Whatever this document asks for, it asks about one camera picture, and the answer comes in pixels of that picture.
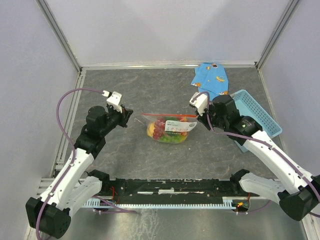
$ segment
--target grey marble surface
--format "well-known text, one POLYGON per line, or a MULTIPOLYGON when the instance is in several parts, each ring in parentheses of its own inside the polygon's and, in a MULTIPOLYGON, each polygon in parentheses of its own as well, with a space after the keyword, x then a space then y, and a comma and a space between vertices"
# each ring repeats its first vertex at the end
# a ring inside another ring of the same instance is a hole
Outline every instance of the grey marble surface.
MULTIPOLYGON (((229 92, 246 89, 267 112, 270 107, 255 68, 226 68, 229 92)), ((220 178, 240 169, 265 178, 272 172, 252 153, 243 153, 234 141, 209 132, 198 124, 185 142, 160 143, 146 134, 141 113, 194 114, 189 106, 197 91, 190 83, 194 69, 121 69, 86 72, 83 87, 117 91, 122 103, 134 113, 128 128, 117 127, 106 136, 106 145, 88 170, 98 169, 111 178, 220 178)), ((83 91, 77 108, 71 139, 79 136, 89 108, 106 105, 97 93, 83 91)))

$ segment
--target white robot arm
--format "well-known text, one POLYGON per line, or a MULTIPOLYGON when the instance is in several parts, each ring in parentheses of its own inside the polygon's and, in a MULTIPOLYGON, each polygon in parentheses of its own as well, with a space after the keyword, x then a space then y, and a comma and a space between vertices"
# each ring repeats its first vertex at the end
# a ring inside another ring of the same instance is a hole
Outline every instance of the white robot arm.
POLYGON ((276 202, 297 221, 319 203, 310 184, 320 192, 320 176, 312 176, 295 163, 252 117, 241 116, 230 95, 217 96, 209 104, 208 96, 196 92, 189 103, 208 130, 214 130, 213 126, 224 130, 219 134, 229 136, 256 155, 280 180, 265 179, 242 169, 233 178, 244 191, 276 202))
POLYGON ((75 159, 72 161, 71 154, 52 184, 39 198, 30 197, 25 205, 30 226, 36 229, 40 219, 39 230, 57 239, 65 234, 79 208, 93 195, 109 187, 109 175, 98 170, 90 172, 80 186, 75 186, 106 144, 105 136, 118 125, 126 128, 133 113, 120 105, 120 93, 104 91, 103 95, 108 98, 107 112, 102 106, 89 109, 86 125, 74 144, 75 159))

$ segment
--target blue cloth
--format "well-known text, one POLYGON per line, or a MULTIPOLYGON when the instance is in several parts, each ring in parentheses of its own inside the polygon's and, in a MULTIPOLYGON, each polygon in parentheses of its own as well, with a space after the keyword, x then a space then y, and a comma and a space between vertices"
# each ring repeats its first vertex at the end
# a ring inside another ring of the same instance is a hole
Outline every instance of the blue cloth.
POLYGON ((200 67, 196 67, 195 77, 191 85, 198 87, 198 91, 208 91, 210 100, 219 95, 228 94, 229 81, 224 67, 221 64, 215 64, 213 67, 210 62, 204 62, 200 67))

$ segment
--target metal floor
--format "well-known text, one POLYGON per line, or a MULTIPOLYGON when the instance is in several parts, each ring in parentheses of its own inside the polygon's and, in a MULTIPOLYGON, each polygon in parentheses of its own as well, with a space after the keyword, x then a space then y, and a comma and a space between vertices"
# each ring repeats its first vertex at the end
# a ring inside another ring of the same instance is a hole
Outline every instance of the metal floor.
MULTIPOLYGON (((266 204, 252 200, 252 209, 266 204)), ((138 214, 98 215, 82 208, 61 240, 307 240, 301 222, 272 203, 236 215, 218 209, 135 209, 138 214)))
MULTIPOLYGON (((246 89, 270 113, 255 68, 226 68, 229 92, 246 89)), ((111 178, 226 179, 240 169, 273 178, 250 152, 242 153, 229 138, 214 135, 201 124, 185 142, 159 143, 146 134, 141 113, 193 114, 189 99, 197 91, 190 83, 194 69, 87 70, 85 88, 117 91, 122 103, 134 110, 128 128, 117 127, 89 167, 111 178)), ((78 137, 89 108, 105 106, 99 94, 82 92, 71 139, 78 137)), ((251 209, 263 206, 252 200, 251 209)), ((138 214, 97 215, 81 209, 62 240, 304 240, 301 222, 287 217, 276 204, 261 212, 236 216, 231 210, 139 209, 138 214)))

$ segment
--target red wire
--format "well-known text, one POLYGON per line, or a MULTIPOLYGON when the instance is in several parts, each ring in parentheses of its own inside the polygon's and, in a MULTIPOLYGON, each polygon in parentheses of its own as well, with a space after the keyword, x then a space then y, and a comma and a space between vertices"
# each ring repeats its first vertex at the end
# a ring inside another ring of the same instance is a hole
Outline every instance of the red wire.
POLYGON ((111 187, 110 190, 112 191, 112 201, 115 199, 115 194, 117 196, 117 200, 115 204, 118 204, 118 202, 120 201, 120 197, 118 195, 118 193, 116 192, 114 187, 111 187))

